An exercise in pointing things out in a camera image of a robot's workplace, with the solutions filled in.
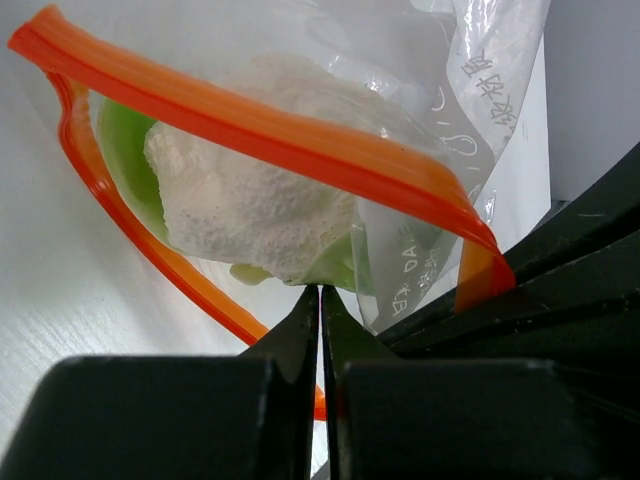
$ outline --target gray wall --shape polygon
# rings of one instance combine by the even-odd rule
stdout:
[[[545,47],[551,195],[573,200],[640,141],[640,0],[553,0]]]

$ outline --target white surface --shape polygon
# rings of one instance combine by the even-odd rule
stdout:
[[[640,2],[551,2],[551,193],[575,200],[640,140]]]
[[[3,41],[15,27],[8,18],[0,14]],[[54,102],[53,92],[40,72],[10,57],[0,52],[0,451],[38,379],[65,356],[244,348],[160,276],[102,211],[60,151],[53,119],[45,116],[45,127],[24,93]],[[22,85],[11,73],[16,68],[28,75],[20,76]],[[503,248],[549,206],[540,61],[520,131],[490,180],[501,183],[494,228]],[[523,167],[504,161],[509,156]],[[273,298],[252,302],[261,313]],[[274,311],[263,310],[261,320],[276,318]],[[322,425],[317,431],[324,434]],[[321,443],[316,467],[326,458]]]

